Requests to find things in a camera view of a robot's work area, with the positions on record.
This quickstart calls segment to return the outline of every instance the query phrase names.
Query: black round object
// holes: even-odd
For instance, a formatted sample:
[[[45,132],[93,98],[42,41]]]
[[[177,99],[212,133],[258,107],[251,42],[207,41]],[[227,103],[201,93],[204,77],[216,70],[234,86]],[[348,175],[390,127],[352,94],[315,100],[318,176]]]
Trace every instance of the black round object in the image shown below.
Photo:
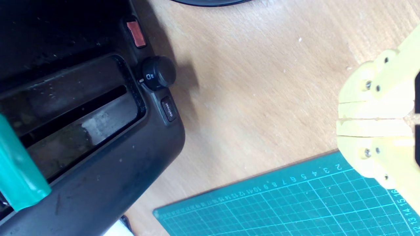
[[[178,3],[200,6],[200,7],[221,7],[237,3],[244,3],[250,0],[173,0]]]
[[[172,60],[161,56],[144,60],[142,74],[144,83],[153,91],[168,88],[176,79],[176,69]]]

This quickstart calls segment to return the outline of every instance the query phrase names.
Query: green handle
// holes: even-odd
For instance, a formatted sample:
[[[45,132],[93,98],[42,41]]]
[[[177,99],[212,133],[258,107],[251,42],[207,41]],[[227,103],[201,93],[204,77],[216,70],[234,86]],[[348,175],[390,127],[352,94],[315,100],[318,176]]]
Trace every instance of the green handle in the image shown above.
[[[37,204],[51,192],[44,176],[1,114],[0,192],[15,211]]]

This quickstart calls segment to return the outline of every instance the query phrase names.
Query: teal plastic piece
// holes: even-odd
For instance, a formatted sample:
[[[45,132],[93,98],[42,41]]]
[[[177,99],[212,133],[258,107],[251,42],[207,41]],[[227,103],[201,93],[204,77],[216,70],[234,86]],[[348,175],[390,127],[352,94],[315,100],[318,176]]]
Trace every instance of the teal plastic piece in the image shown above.
[[[171,236],[413,236],[420,217],[336,152],[153,211]]]
[[[37,204],[51,192],[44,176],[1,114],[0,192],[15,211]]]

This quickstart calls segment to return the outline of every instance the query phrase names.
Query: wooden table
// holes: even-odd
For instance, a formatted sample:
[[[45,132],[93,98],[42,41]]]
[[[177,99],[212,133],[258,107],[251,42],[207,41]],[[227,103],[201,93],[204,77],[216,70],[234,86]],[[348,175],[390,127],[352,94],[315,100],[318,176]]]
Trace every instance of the wooden table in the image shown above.
[[[178,158],[128,210],[139,236],[167,235],[156,207],[336,149],[337,98],[360,63],[397,47],[420,2],[253,0],[136,7],[185,125]]]

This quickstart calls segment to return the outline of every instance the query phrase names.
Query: printed number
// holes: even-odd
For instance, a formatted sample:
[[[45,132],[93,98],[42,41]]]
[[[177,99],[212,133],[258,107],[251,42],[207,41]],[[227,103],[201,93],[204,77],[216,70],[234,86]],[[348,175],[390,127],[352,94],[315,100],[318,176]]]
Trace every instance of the printed number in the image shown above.
[[[391,193],[394,194],[394,197],[400,196],[400,194],[398,193],[398,191],[396,189],[391,190]]]
[[[400,204],[401,207],[407,205],[407,203],[405,203],[405,199],[404,198],[401,198],[401,199],[397,200],[396,202],[397,203],[401,203]]]
[[[404,215],[411,215],[411,214],[412,214],[412,213],[410,212],[410,209],[409,209],[409,208],[406,208],[406,209],[404,209],[404,210],[402,210],[402,211],[407,212],[407,213],[405,213]]]
[[[412,218],[409,218],[408,221],[411,222],[411,224],[416,224],[417,218],[412,217]]]

